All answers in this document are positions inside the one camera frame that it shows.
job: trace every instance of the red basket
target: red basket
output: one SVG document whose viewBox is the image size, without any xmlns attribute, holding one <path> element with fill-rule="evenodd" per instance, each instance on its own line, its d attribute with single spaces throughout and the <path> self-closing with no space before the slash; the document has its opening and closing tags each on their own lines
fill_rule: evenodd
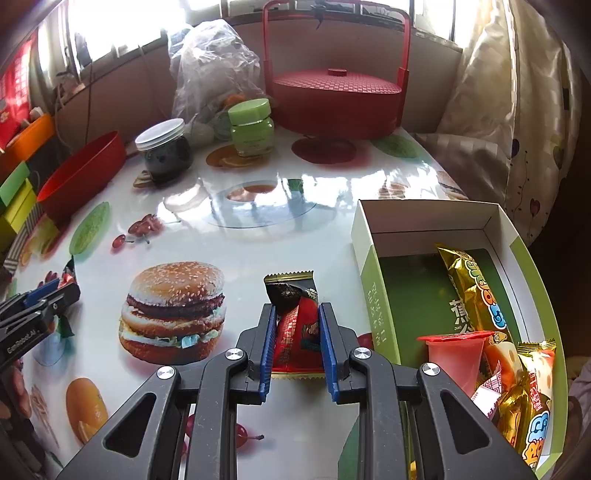
<svg viewBox="0 0 591 480">
<path fill-rule="evenodd" d="M 125 162 L 125 146 L 117 132 L 90 142 L 73 154 L 49 177 L 37 202 L 56 225 L 70 217 L 99 193 Z"/>
<path fill-rule="evenodd" d="M 408 14 L 374 2 L 346 0 L 350 4 L 385 8 L 402 16 L 404 45 L 396 83 L 342 69 L 292 72 L 273 78 L 269 9 L 288 1 L 271 0 L 263 8 L 263 66 L 265 88 L 274 99 L 273 119 L 289 130 L 314 137 L 371 140 L 392 133 L 402 121 L 408 86 L 411 31 Z"/>
</svg>

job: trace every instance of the plastic jelly cup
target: plastic jelly cup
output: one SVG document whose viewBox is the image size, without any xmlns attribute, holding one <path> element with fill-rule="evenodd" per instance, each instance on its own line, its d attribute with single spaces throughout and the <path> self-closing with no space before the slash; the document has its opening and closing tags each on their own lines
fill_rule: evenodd
<svg viewBox="0 0 591 480">
<path fill-rule="evenodd" d="M 495 332 L 470 332 L 452 335 L 422 336 L 429 348 L 429 361 L 433 362 L 471 397 L 476 391 L 476 380 L 486 338 Z"/>
</svg>

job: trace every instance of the red lid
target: red lid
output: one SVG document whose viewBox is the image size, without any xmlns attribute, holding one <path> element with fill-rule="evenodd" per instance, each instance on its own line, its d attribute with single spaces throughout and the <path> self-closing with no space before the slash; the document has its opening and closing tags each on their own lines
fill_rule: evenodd
<svg viewBox="0 0 591 480">
<path fill-rule="evenodd" d="M 340 69 L 285 73 L 276 77 L 273 83 L 288 87 L 334 90 L 337 92 L 392 95 L 402 91 L 398 85 L 387 80 Z"/>
<path fill-rule="evenodd" d="M 417 340 L 423 342 L 455 342 L 458 340 L 474 340 L 477 338 L 487 338 L 494 335 L 495 332 L 484 330 L 481 332 L 449 333 L 447 335 L 426 335 L 417 337 Z"/>
</svg>

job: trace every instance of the orange container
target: orange container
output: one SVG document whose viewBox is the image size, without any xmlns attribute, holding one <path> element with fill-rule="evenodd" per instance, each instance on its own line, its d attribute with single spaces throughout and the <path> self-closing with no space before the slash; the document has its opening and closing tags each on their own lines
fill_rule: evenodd
<svg viewBox="0 0 591 480">
<path fill-rule="evenodd" d="M 31 158 L 55 133 L 53 118 L 48 113 L 23 130 L 6 149 L 6 153 L 0 155 L 0 184 L 20 162 Z"/>
</svg>

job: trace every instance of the hamburger print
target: hamburger print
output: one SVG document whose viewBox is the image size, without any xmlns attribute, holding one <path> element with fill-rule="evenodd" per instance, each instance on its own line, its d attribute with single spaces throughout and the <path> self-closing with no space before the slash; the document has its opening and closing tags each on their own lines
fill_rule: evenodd
<svg viewBox="0 0 591 480">
<path fill-rule="evenodd" d="M 156 265 L 133 280 L 119 341 L 152 364 L 183 365 L 214 350 L 226 316 L 220 269 L 201 262 Z"/>
</svg>

